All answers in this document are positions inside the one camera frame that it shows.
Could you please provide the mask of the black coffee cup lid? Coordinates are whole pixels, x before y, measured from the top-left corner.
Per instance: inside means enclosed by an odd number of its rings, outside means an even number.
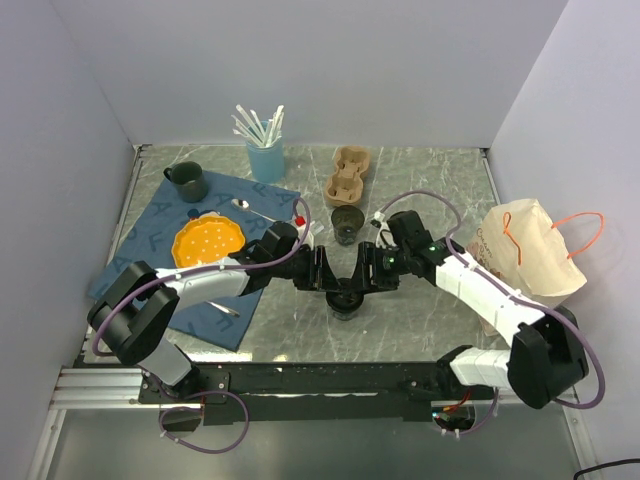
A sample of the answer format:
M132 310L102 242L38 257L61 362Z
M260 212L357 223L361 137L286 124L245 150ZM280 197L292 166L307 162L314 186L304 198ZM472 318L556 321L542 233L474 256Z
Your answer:
M327 292L328 306L341 314L350 314L358 310L364 302L364 295L358 292Z

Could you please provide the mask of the dark translucent coffee cup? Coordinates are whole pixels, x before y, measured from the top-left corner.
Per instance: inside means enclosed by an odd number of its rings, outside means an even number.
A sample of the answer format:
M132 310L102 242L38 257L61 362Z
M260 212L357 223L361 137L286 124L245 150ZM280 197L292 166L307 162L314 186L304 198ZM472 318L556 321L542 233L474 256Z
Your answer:
M342 205L335 208L331 214L335 240L342 246L354 244L364 222L364 213L355 206Z

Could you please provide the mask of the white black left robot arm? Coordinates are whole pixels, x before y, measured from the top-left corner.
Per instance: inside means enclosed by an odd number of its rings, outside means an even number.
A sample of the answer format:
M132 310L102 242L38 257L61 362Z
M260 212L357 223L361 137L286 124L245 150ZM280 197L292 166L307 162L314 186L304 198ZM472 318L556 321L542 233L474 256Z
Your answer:
M88 313L94 353L101 353L103 341L107 356L155 376L174 401L190 400L198 389L196 366L164 337L173 315L214 299L250 295L273 278L293 279L294 262L311 251L309 230L278 221L242 250L198 267L154 270L143 261L130 264Z

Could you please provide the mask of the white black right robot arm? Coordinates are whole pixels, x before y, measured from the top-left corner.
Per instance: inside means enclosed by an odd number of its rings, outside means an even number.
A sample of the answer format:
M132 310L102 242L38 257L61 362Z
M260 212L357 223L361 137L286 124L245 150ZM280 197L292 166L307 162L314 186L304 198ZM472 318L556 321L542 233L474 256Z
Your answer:
M526 405L541 409L588 374L571 314L527 299L489 275L455 243L438 240L412 251L362 242L352 288L360 294L395 290L406 274L463 302L508 345L505 350L460 347L442 357L445 368L437 385L444 396L460 398L471 386L509 389Z

